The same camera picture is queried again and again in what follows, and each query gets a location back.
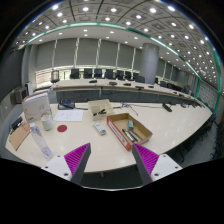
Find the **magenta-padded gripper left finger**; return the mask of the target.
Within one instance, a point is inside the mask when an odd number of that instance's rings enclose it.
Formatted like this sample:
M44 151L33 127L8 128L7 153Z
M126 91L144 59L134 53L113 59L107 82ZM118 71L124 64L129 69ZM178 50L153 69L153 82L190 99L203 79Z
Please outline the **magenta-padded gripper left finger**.
M79 185L91 154L91 144L87 143L65 155L53 157L42 169Z

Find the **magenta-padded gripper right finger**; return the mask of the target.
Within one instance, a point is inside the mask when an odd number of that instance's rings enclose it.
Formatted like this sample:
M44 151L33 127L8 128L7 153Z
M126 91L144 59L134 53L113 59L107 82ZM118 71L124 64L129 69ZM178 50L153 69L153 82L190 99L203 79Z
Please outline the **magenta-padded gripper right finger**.
M182 169L167 154L158 155L138 144L132 145L132 154L136 160L143 185L152 183Z

